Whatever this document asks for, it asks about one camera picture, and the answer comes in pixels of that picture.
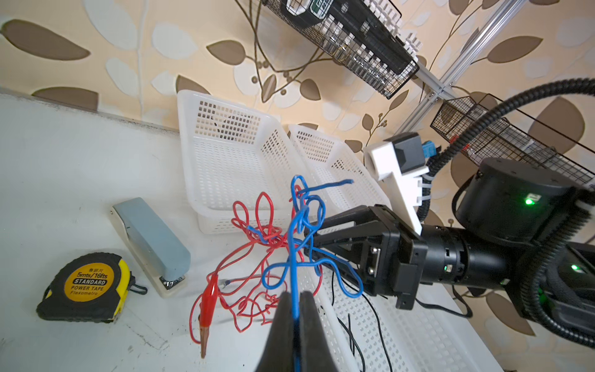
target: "plastic basket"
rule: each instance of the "plastic basket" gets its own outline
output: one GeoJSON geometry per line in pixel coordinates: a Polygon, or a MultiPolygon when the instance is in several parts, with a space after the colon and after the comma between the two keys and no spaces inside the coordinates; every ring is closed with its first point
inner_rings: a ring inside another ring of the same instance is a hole
{"type": "Polygon", "coordinates": [[[326,203],[327,216],[360,205],[384,204],[390,208],[388,197],[343,141],[300,125],[290,125],[289,132],[315,185],[344,179],[354,181],[353,185],[318,192],[326,203]]]}
{"type": "MultiPolygon", "coordinates": [[[[290,182],[308,180],[305,165],[273,117],[191,90],[178,93],[178,119],[186,193],[205,234],[238,232],[233,202],[242,201],[254,224],[254,203],[265,191],[275,205],[275,226],[291,219],[290,182]]],[[[261,210],[268,209],[266,200],[261,210]]],[[[260,216],[268,222],[268,213],[260,216]]]]}

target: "black wire basket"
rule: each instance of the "black wire basket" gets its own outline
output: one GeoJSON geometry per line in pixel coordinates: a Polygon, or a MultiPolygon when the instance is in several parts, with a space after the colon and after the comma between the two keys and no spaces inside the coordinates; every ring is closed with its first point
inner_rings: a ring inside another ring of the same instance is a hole
{"type": "Polygon", "coordinates": [[[386,27],[387,18],[400,18],[390,0],[381,0],[377,9],[361,0],[262,3],[386,98],[391,98],[419,70],[405,43],[396,36],[396,29],[386,27]]]}
{"type": "MultiPolygon", "coordinates": [[[[449,143],[452,143],[469,125],[488,111],[486,106],[493,107],[496,100],[501,101],[488,94],[481,98],[479,102],[476,102],[470,96],[444,101],[430,127],[449,143]]],[[[542,121],[521,110],[516,111],[593,153],[592,149],[586,148],[542,121]]],[[[476,165],[479,165],[485,158],[506,158],[527,162],[536,167],[549,168],[580,185],[595,190],[595,174],[592,171],[559,154],[554,147],[547,146],[523,132],[506,117],[500,118],[488,126],[461,152],[476,165]]]]}

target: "black and yellow tape measure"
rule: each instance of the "black and yellow tape measure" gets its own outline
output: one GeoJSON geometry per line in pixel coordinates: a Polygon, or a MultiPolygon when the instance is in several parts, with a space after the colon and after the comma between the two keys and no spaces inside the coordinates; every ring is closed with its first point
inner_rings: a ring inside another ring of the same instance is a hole
{"type": "Polygon", "coordinates": [[[110,323],[122,310],[131,287],[138,286],[126,262],[112,253],[91,253],[66,265],[54,277],[37,306],[45,320],[110,323]]]}

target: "blue wire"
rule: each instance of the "blue wire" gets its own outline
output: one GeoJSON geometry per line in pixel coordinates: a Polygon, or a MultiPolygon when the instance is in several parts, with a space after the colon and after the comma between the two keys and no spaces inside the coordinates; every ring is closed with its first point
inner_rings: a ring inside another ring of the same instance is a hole
{"type": "MultiPolygon", "coordinates": [[[[325,183],[325,184],[319,185],[319,186],[308,187],[306,180],[302,176],[294,176],[294,178],[292,179],[291,188],[292,188],[293,209],[296,211],[296,215],[292,219],[291,223],[289,224],[289,228],[287,229],[287,244],[289,246],[289,257],[287,257],[286,262],[278,262],[276,264],[269,265],[269,267],[267,267],[262,273],[261,282],[262,282],[262,285],[264,286],[264,288],[266,288],[266,289],[277,289],[285,281],[285,278],[287,276],[287,270],[289,269],[290,288],[291,288],[291,295],[292,295],[292,316],[293,316],[294,321],[298,321],[298,319],[299,319],[299,289],[298,289],[298,281],[297,281],[298,280],[298,267],[313,267],[316,274],[318,276],[320,276],[321,275],[321,272],[320,272],[321,264],[329,264],[335,271],[337,278],[338,278],[337,282],[339,283],[341,290],[343,291],[343,293],[345,293],[345,295],[347,297],[357,298],[357,297],[360,297],[362,295],[362,293],[364,292],[364,284],[362,283],[362,280],[356,274],[353,267],[347,261],[342,260],[341,258],[338,258],[329,252],[326,252],[326,251],[323,251],[321,249],[314,247],[314,234],[316,234],[316,232],[320,229],[320,227],[322,226],[322,224],[324,222],[324,217],[326,215],[326,206],[324,205],[324,202],[318,195],[310,195],[310,192],[325,189],[327,187],[342,186],[342,185],[346,185],[349,183],[353,183],[353,180],[347,179],[347,180],[343,180],[343,181],[339,181],[339,182],[331,182],[331,183],[325,183]],[[302,182],[304,188],[302,190],[296,192],[295,184],[298,180],[302,182]],[[309,219],[310,203],[312,201],[318,202],[318,209],[317,209],[317,213],[316,213],[316,215],[317,215],[316,224],[312,224],[312,222],[310,222],[310,219],[309,219]],[[293,237],[294,230],[297,230],[297,233],[301,234],[301,233],[303,233],[303,231],[306,228],[308,228],[309,233],[304,238],[304,240],[300,240],[300,239],[293,237]],[[305,246],[308,246],[308,249],[309,249],[310,262],[298,262],[296,254],[297,254],[297,252],[299,252],[300,249],[304,248],[305,246]],[[312,261],[312,251],[320,252],[326,256],[331,257],[332,259],[331,258],[321,258],[318,261],[312,261]],[[358,281],[359,290],[357,291],[357,293],[350,293],[343,286],[343,281],[341,280],[341,273],[339,271],[339,268],[337,267],[336,261],[338,261],[339,263],[341,263],[343,265],[346,265],[347,268],[349,269],[349,271],[351,272],[351,274],[358,281]],[[267,274],[272,269],[277,268],[277,267],[283,267],[283,274],[281,275],[281,279],[279,280],[278,283],[270,285],[266,281],[267,274]]],[[[265,242],[264,238],[262,237],[262,234],[259,231],[257,231],[254,228],[251,228],[251,227],[248,227],[248,229],[250,231],[256,233],[260,237],[261,242],[265,242]]]]}

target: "red wire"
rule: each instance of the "red wire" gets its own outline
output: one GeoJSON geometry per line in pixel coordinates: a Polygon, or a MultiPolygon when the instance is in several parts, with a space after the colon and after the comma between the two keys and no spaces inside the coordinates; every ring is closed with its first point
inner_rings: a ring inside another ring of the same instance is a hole
{"type": "MultiPolygon", "coordinates": [[[[301,188],[298,185],[296,185],[295,189],[296,189],[296,193],[301,190],[301,188]]],[[[236,248],[233,252],[229,253],[223,260],[221,260],[221,262],[219,262],[215,271],[213,271],[212,273],[209,273],[206,276],[207,282],[210,282],[213,275],[215,275],[215,274],[219,275],[220,271],[228,268],[229,266],[243,260],[248,255],[250,255],[250,253],[252,253],[255,245],[257,245],[257,244],[268,247],[266,250],[266,255],[263,257],[263,259],[260,261],[260,263],[254,268],[254,270],[252,271],[252,273],[250,273],[250,275],[248,275],[245,278],[232,279],[226,283],[226,285],[229,285],[231,283],[241,282],[241,284],[239,284],[237,288],[235,288],[231,292],[219,291],[219,294],[218,294],[219,302],[220,302],[221,306],[224,309],[229,310],[229,312],[233,316],[234,325],[236,326],[236,329],[239,333],[242,333],[245,330],[247,330],[248,328],[250,328],[254,319],[257,317],[262,317],[262,322],[261,322],[262,325],[271,323],[272,320],[267,320],[265,315],[267,315],[267,314],[270,315],[271,314],[270,310],[276,308],[277,304],[279,302],[277,295],[270,294],[268,289],[260,290],[256,295],[253,296],[253,294],[262,285],[262,282],[260,279],[262,277],[262,274],[263,274],[265,268],[267,268],[269,266],[268,259],[273,254],[273,252],[278,248],[286,248],[287,252],[289,253],[289,246],[287,244],[287,234],[289,232],[286,232],[284,235],[282,235],[281,234],[282,229],[280,227],[273,226],[273,219],[274,219],[274,213],[275,213],[274,210],[275,209],[274,209],[273,201],[271,200],[271,198],[267,195],[267,193],[261,192],[260,195],[258,196],[258,198],[256,199],[256,205],[255,205],[256,225],[258,226],[258,228],[255,230],[260,232],[264,241],[268,242],[266,244],[263,244],[259,235],[248,229],[248,227],[250,226],[250,221],[249,221],[248,208],[246,208],[246,205],[240,201],[234,202],[233,203],[234,218],[231,219],[231,223],[233,226],[241,229],[244,232],[244,234],[246,234],[246,237],[248,238],[248,243],[236,248]],[[269,208],[270,208],[268,224],[266,224],[264,226],[262,225],[261,219],[259,216],[259,209],[260,209],[260,203],[262,201],[262,198],[265,198],[267,200],[269,208]],[[238,215],[238,207],[240,207],[244,212],[244,216],[245,216],[244,220],[242,220],[238,215]],[[250,246],[250,248],[248,249],[248,251],[246,253],[244,253],[240,257],[236,258],[235,260],[232,260],[231,262],[227,262],[229,259],[234,257],[236,254],[238,254],[242,250],[246,249],[248,246],[250,246]],[[239,299],[237,299],[231,305],[228,304],[228,302],[226,301],[226,297],[234,295],[240,289],[243,289],[244,286],[247,285],[247,283],[253,279],[259,279],[259,280],[256,283],[256,285],[250,290],[248,295],[241,296],[239,299]],[[261,301],[264,302],[263,306],[261,306],[261,304],[259,304],[259,302],[257,301],[257,300],[259,300],[259,298],[261,299],[261,301]],[[248,325],[244,328],[240,328],[237,323],[238,317],[248,318],[249,319],[248,325]]],[[[293,219],[293,217],[295,217],[295,214],[296,214],[295,210],[292,209],[292,219],[293,219]]],[[[298,254],[299,254],[299,259],[302,262],[304,262],[305,258],[303,256],[302,252],[299,251],[298,254]]],[[[270,283],[271,278],[281,280],[281,278],[279,276],[273,275],[269,272],[267,274],[267,278],[266,278],[267,283],[270,283]]],[[[285,291],[287,291],[287,283],[284,282],[283,284],[285,285],[285,291]]],[[[320,290],[321,285],[322,285],[322,275],[320,275],[320,278],[318,280],[318,286],[314,290],[314,296],[320,290]]],[[[193,342],[198,343],[198,344],[200,344],[200,341],[194,337],[192,320],[193,320],[193,315],[194,315],[194,310],[196,308],[196,304],[198,304],[201,297],[202,297],[202,294],[196,298],[196,301],[192,305],[192,309],[190,310],[190,319],[189,319],[190,338],[192,339],[193,342]]]]}

